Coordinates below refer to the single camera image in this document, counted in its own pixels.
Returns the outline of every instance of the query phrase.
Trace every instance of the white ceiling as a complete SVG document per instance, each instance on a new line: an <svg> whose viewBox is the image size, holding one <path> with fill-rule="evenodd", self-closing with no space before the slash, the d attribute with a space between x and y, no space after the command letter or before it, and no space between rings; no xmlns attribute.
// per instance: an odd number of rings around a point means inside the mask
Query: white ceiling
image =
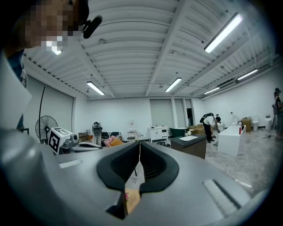
<svg viewBox="0 0 283 226"><path fill-rule="evenodd" d="M246 1L89 0L89 9L89 19L103 17L89 39L79 37L58 56L46 48L27 49L24 59L29 69L39 66L88 99L202 96L275 57L272 36ZM211 53L205 52L235 12L244 20ZM176 77L182 81L165 93ZM89 89L87 81L106 95Z"/></svg>

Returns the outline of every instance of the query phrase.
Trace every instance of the marble floor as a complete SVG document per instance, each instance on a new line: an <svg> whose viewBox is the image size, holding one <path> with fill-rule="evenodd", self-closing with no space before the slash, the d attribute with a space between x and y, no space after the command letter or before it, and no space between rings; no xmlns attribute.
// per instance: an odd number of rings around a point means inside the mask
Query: marble floor
<svg viewBox="0 0 283 226"><path fill-rule="evenodd" d="M283 139L276 136L265 138L272 132L258 130L246 133L244 149L240 150L238 156L230 156L217 152L216 141L207 143L205 160L224 171L254 197L258 192L269 188L281 165L283 156ZM160 140L170 144L170 140ZM125 188L139 189L145 181L143 167L139 162L134 172L125 184Z"/></svg>

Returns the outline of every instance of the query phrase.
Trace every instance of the white cabinet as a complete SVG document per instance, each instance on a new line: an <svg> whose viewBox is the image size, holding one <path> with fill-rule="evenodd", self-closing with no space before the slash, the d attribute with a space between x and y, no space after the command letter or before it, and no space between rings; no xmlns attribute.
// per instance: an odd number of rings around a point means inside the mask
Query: white cabinet
<svg viewBox="0 0 283 226"><path fill-rule="evenodd" d="M167 139L168 140L168 127L154 127L149 128L149 139L150 142L157 139Z"/></svg>

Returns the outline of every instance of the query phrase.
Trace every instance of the standing fan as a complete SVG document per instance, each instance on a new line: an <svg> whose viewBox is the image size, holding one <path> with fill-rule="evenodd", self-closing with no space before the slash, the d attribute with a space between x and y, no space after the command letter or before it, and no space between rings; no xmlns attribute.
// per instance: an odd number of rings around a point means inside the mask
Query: standing fan
<svg viewBox="0 0 283 226"><path fill-rule="evenodd" d="M48 143L47 134L49 133L51 128L54 128L54 127L58 127L58 124L55 121L55 119L53 119L51 116L45 115L37 120L35 124L35 132L36 132L37 137L40 140L40 143L44 143L44 142L45 144Z"/></svg>

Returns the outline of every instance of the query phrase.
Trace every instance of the white shirt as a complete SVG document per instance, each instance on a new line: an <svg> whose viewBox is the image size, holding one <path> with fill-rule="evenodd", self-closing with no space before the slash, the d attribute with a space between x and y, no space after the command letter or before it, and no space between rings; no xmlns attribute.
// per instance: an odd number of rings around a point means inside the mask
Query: white shirt
<svg viewBox="0 0 283 226"><path fill-rule="evenodd" d="M214 118L213 118L213 116L208 116L203 120L203 122L206 125L212 125L213 126Z"/></svg>

